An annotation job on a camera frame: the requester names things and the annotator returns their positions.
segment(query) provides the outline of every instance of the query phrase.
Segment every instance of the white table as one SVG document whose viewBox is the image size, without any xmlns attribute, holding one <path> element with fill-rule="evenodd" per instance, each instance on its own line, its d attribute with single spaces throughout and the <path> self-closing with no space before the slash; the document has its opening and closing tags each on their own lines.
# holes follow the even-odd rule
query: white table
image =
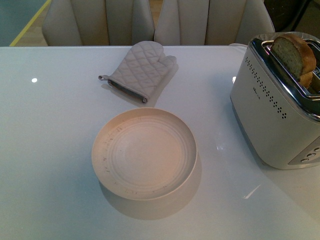
<svg viewBox="0 0 320 240">
<path fill-rule="evenodd" d="M 241 46 L 164 48 L 179 69 L 155 107 L 180 117 L 198 146 L 185 185 L 145 202 L 99 184 L 94 139 L 138 106 L 98 75 L 129 48 L 0 48 L 0 239 L 319 240 L 320 167 L 264 165 L 240 131 L 230 91 Z"/>
</svg>

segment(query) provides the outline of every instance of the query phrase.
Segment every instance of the silver toaster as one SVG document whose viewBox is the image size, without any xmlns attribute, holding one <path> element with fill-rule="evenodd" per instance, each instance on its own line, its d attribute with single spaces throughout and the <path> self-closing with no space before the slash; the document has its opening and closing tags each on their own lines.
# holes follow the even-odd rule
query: silver toaster
<svg viewBox="0 0 320 240">
<path fill-rule="evenodd" d="M 272 40 L 248 44 L 230 98 L 245 139 L 266 164 L 299 169 L 320 164 L 320 42 L 308 90 L 271 53 Z"/>
</svg>

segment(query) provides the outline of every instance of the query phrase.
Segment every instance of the bread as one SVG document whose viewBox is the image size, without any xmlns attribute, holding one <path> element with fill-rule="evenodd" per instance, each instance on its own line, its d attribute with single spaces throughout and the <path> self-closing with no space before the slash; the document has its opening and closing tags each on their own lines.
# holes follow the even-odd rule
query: bread
<svg viewBox="0 0 320 240">
<path fill-rule="evenodd" d="M 313 78 L 313 74 L 312 74 L 312 71 L 306 73 L 306 74 L 303 74 L 300 76 L 299 78 L 299 83 L 304 86 L 306 89 L 308 89 L 310 87 L 310 84 L 311 84 L 311 81 L 312 81 L 312 78 Z"/>
<path fill-rule="evenodd" d="M 310 86 L 317 61 L 302 38 L 292 33 L 282 34 L 273 41 L 271 52 L 302 86 Z"/>
</svg>

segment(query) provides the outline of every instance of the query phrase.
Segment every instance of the ceramic plate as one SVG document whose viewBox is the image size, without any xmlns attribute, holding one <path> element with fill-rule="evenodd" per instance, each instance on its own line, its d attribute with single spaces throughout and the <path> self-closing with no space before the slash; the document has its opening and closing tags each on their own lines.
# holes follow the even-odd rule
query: ceramic plate
<svg viewBox="0 0 320 240">
<path fill-rule="evenodd" d="M 157 108 L 137 108 L 110 120 L 92 147 L 99 181 L 131 200 L 152 200 L 178 189 L 197 160 L 196 141 L 178 117 Z"/>
</svg>

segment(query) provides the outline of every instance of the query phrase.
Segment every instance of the oven mitt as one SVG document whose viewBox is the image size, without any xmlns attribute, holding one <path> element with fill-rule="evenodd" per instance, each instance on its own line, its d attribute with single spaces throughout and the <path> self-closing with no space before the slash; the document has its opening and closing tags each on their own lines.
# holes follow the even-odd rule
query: oven mitt
<svg viewBox="0 0 320 240">
<path fill-rule="evenodd" d="M 176 57 L 166 56 L 161 44 L 141 41 L 132 46 L 111 76 L 100 75 L 98 78 L 146 103 L 176 64 Z"/>
</svg>

